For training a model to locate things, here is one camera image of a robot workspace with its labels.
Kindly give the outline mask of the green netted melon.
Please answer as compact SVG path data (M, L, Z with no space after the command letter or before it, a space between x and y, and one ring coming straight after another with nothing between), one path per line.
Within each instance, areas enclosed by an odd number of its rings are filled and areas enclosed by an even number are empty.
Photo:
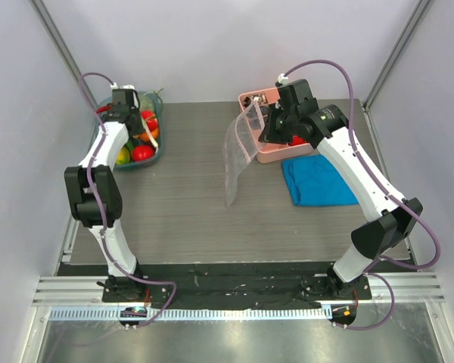
M163 88L147 92L139 92L140 111L149 110L156 114L163 112L163 99L161 93Z

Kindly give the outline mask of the clear zip top bag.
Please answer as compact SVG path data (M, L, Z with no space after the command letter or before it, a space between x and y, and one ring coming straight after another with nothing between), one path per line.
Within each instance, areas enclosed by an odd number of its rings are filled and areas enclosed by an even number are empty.
M223 142L226 206L231 206L235 201L240 174L265 145L258 141L264 127L265 121L260 106L252 101L227 128Z

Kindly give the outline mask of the green scallion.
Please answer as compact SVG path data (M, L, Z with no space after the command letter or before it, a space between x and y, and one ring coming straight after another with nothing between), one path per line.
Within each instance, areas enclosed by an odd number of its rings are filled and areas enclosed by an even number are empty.
M157 138L160 134L160 129L156 114L150 110L143 110L141 112L141 117L145 131L141 133L140 139L143 142L150 142L155 149L158 149L159 144Z

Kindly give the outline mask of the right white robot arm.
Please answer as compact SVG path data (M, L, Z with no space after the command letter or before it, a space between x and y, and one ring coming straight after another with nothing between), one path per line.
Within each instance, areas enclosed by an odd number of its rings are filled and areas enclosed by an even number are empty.
M417 198L407 200L371 160L360 162L366 153L350 134L348 118L336 105L320 107L305 79L282 79L276 88L279 99L269 106L259 140L287 144L299 137L306 141L337 170L366 219L352 231L352 244L345 254L327 270L328 294L342 299L376 258L407 237L423 207Z

